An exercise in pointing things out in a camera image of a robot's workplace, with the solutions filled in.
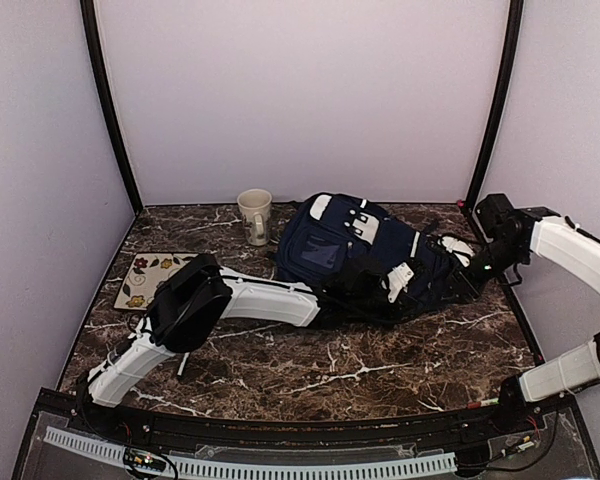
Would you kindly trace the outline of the navy blue student backpack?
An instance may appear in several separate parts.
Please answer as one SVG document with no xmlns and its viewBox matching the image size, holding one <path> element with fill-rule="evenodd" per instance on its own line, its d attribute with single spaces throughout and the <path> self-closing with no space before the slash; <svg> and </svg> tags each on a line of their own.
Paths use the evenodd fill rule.
<svg viewBox="0 0 600 480">
<path fill-rule="evenodd" d="M 372 257 L 386 269 L 394 268 L 392 291 L 413 276 L 408 267 L 399 267 L 407 260 L 423 261 L 431 280 L 434 255 L 427 248 L 427 236 L 438 235 L 435 229 L 434 225 L 416 229 L 367 199 L 318 193 L 299 204 L 286 224 L 273 256 L 276 277 L 302 282 L 317 294 L 324 321 L 324 278 L 337 272 L 346 259 Z M 425 286 L 429 287 L 429 301 L 424 314 L 449 304 L 440 303 L 430 281 L 424 279 L 404 291 L 424 294 Z"/>
</svg>

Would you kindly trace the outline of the red white pen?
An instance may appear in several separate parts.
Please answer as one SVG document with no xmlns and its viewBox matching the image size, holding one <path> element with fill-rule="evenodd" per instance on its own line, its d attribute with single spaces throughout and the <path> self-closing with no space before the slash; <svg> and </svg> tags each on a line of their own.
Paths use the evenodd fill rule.
<svg viewBox="0 0 600 480">
<path fill-rule="evenodd" d="M 498 405 L 498 403 L 499 403 L 498 398 L 490 398 L 490 399 L 486 399 L 486 400 L 470 402 L 467 404 L 467 408 L 468 409 L 478 409 L 478 408 L 484 408 L 484 407 L 488 407 L 488 406 Z"/>
</svg>

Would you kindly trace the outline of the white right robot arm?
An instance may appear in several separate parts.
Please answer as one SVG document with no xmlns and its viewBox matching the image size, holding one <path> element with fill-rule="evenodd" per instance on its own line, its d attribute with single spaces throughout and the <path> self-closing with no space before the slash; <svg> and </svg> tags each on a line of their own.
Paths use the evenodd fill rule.
<svg viewBox="0 0 600 480">
<path fill-rule="evenodd" d="M 511 273 L 507 288 L 521 285 L 518 271 L 551 272 L 571 286 L 579 299 L 597 300 L 600 313 L 600 239 L 579 223 L 548 207 L 512 205 L 503 193 L 489 194 L 473 210 L 483 241 L 476 247 L 452 234 L 442 234 L 435 246 L 456 261 L 446 280 L 445 294 L 455 303 L 480 296 L 496 277 Z M 501 434 L 514 432 L 532 409 L 563 395 L 574 395 L 600 384 L 600 325 L 587 328 L 589 339 L 541 360 L 503 381 L 490 424 Z"/>
</svg>

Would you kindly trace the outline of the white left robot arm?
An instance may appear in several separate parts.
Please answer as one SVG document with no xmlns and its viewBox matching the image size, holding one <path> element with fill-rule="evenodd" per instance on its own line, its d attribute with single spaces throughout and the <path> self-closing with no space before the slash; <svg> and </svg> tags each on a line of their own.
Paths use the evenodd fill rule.
<svg viewBox="0 0 600 480">
<path fill-rule="evenodd" d="M 224 319 L 262 320 L 295 328 L 333 329 L 364 322 L 392 327 L 421 315 L 432 272 L 419 260 L 391 270 L 368 256 L 345 262 L 316 284 L 266 280 L 195 256 L 156 291 L 128 337 L 76 382 L 83 421 L 100 436 L 121 427 L 115 408 L 155 367 L 199 349 Z"/>
</svg>

